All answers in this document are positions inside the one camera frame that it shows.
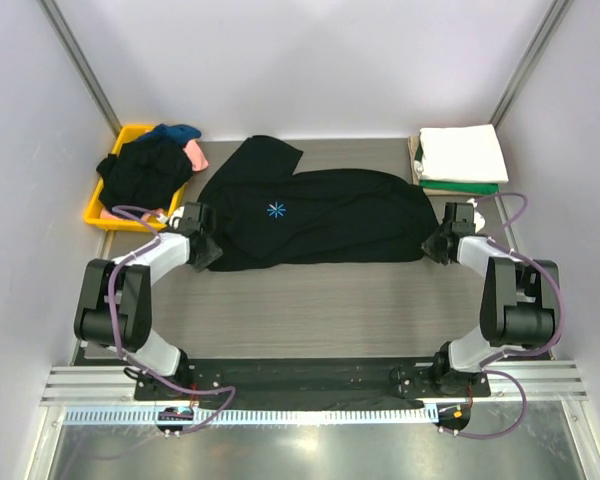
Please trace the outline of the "black t shirt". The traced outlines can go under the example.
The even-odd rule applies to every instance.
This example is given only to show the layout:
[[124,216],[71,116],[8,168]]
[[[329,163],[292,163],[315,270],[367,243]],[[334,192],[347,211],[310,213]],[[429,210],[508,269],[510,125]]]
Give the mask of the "black t shirt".
[[215,211],[222,251],[210,270],[423,258],[439,223],[422,188],[367,169],[297,172],[302,156],[252,136],[207,181],[198,200]]

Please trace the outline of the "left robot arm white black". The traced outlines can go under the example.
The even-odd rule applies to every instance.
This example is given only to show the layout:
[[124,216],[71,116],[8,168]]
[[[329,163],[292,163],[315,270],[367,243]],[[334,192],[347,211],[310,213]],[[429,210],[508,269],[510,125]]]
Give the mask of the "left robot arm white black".
[[192,372],[184,350],[166,341],[153,328],[152,287],[173,270],[190,265],[206,269],[222,255],[213,240],[214,209],[187,202],[160,222],[161,231],[137,217],[137,207],[114,211],[138,221],[152,239],[114,259],[93,259],[85,269],[79,294],[74,334],[97,344],[157,382],[168,398],[192,393]]

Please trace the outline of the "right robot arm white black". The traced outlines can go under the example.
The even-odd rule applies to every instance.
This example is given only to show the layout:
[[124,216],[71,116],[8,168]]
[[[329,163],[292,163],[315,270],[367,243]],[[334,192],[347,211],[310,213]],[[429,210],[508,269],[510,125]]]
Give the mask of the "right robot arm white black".
[[459,396],[486,380],[486,367],[508,357],[536,357],[561,338],[564,299],[552,261],[533,260],[478,233],[477,203],[447,203],[423,243],[439,264],[455,263],[483,279],[478,326],[447,342],[416,379],[436,396]]

